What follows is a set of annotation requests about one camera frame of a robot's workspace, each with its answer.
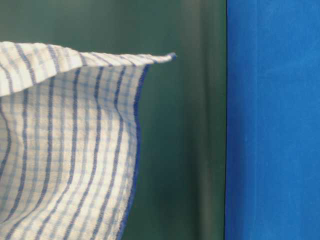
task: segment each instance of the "green wall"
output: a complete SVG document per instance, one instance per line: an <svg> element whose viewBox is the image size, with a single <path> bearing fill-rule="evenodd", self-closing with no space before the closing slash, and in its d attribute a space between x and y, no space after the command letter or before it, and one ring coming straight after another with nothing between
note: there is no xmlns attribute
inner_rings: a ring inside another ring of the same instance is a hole
<svg viewBox="0 0 320 240"><path fill-rule="evenodd" d="M139 177L123 239L223 239L224 0L2 0L0 41L176 52L143 86Z"/></svg>

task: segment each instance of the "dark green background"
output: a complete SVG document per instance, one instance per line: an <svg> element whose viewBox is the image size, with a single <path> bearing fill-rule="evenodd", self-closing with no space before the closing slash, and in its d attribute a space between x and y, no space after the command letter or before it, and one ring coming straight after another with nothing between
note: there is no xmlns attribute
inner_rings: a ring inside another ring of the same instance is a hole
<svg viewBox="0 0 320 240"><path fill-rule="evenodd" d="M0 41L175 52L143 86L139 177L123 239L223 239L225 0L1 0Z"/></svg>

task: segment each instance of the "blue felt surface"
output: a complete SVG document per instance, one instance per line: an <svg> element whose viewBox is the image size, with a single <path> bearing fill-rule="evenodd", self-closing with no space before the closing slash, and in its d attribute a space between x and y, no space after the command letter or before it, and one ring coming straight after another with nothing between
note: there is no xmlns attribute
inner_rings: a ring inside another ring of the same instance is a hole
<svg viewBox="0 0 320 240"><path fill-rule="evenodd" d="M320 239L320 1L227 1L226 240Z"/></svg>

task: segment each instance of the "checkered cloth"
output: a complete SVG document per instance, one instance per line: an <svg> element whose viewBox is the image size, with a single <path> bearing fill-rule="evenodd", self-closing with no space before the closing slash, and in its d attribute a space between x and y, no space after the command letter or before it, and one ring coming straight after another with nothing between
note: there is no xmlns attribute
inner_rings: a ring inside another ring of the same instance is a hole
<svg viewBox="0 0 320 240"><path fill-rule="evenodd" d="M148 67L175 57L0 43L0 239L120 239Z"/></svg>

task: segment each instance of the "blue and white checkered towel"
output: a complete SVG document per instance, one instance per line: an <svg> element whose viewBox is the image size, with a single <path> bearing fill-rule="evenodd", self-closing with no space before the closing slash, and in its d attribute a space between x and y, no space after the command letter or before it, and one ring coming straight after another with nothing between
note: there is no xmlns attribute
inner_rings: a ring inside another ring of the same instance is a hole
<svg viewBox="0 0 320 240"><path fill-rule="evenodd" d="M120 239L148 67L175 57L0 43L0 239Z"/></svg>

